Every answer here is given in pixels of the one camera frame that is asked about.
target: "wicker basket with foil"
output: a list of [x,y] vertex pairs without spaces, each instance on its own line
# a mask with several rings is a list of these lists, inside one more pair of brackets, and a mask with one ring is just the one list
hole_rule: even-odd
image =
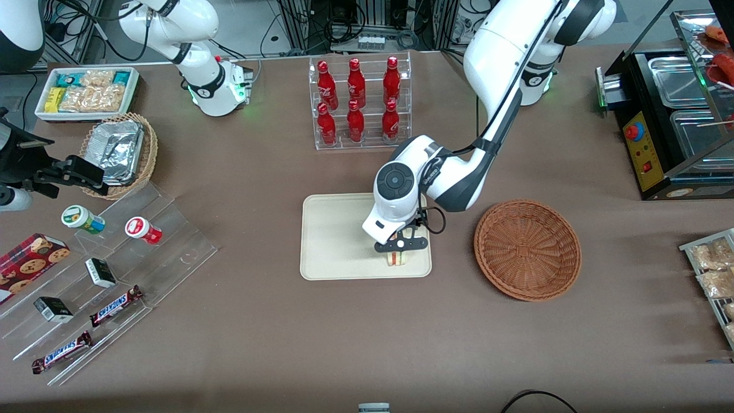
[[[109,187],[107,195],[104,196],[94,193],[93,191],[86,188],[82,188],[81,190],[83,190],[84,193],[89,196],[109,199],[110,201],[116,201],[133,189],[145,186],[150,180],[150,176],[153,175],[153,169],[156,166],[156,156],[158,155],[158,137],[156,136],[156,131],[153,130],[153,127],[150,126],[150,123],[148,123],[145,118],[136,113],[126,113],[124,115],[114,116],[112,118],[105,119],[104,121],[102,121],[102,123],[114,123],[123,121],[136,121],[140,123],[145,130],[142,139],[142,147],[140,149],[140,158],[137,165],[135,180],[131,184],[126,186]],[[84,143],[81,144],[81,150],[79,151],[80,157],[84,157],[84,154],[87,152],[87,146],[89,145],[93,130],[94,129],[89,131],[89,133],[87,134],[87,138],[84,140]]]

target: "brown tablecloth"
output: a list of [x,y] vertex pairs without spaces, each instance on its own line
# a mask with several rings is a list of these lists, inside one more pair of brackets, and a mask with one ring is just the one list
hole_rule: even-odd
[[[639,201],[617,125],[595,112],[593,69],[620,49],[566,52],[547,95],[520,111],[476,205],[432,237],[426,278],[370,281],[299,274],[303,200],[370,192],[389,156],[314,149],[308,59],[266,61],[251,105],[224,118],[191,103],[174,66],[139,66],[136,111],[160,142],[153,181],[221,250],[61,387],[0,351],[0,402],[21,403],[0,410],[336,413],[387,401],[395,413],[498,412],[535,388],[582,412],[724,411],[734,366],[704,364],[727,344],[677,246],[733,227],[734,202]],[[461,69],[439,53],[412,56],[414,132],[465,146],[474,94]],[[35,131],[65,157],[89,128],[39,121]],[[36,231],[71,236],[59,222],[69,204],[106,206],[78,188],[35,198],[0,215],[0,251]],[[479,217],[510,198],[546,203],[578,232],[581,276],[554,301],[508,298],[475,262]]]

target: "red emergency stop button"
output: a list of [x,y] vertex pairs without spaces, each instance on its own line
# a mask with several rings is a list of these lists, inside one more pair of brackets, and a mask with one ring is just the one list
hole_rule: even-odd
[[644,126],[640,122],[635,122],[625,128],[625,137],[632,142],[639,142],[643,136]]
[[634,125],[627,126],[627,129],[625,130],[625,137],[627,139],[634,140],[638,134],[639,134],[639,129],[637,129],[637,126],[634,126]]

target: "round basket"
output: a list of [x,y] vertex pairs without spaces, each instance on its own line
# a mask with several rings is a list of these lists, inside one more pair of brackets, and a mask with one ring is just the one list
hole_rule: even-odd
[[[145,118],[136,113],[126,113],[124,115],[113,116],[112,118],[105,119],[102,123],[113,123],[122,121],[136,121],[143,125],[145,128],[145,135],[143,136],[142,148],[140,150],[140,159],[138,160],[136,178],[132,184],[125,187],[109,187],[107,195],[99,195],[94,193],[92,190],[82,188],[89,196],[96,198],[109,199],[110,201],[116,201],[132,191],[135,188],[144,186],[150,180],[150,176],[153,175],[153,169],[156,167],[156,155],[158,155],[158,137],[156,131],[150,126]],[[84,153],[87,151],[87,144],[89,144],[90,137],[92,136],[92,130],[87,134],[87,139],[84,139],[84,143],[81,144],[81,150],[79,156],[84,157]]]
[[502,202],[485,212],[474,233],[474,253],[492,284],[524,301],[558,297],[581,270],[581,245],[571,225],[530,200]]

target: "red cookie box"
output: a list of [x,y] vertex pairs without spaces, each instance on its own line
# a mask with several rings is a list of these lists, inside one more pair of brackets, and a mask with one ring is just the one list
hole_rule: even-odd
[[0,304],[69,256],[69,247],[43,234],[33,234],[0,256]]

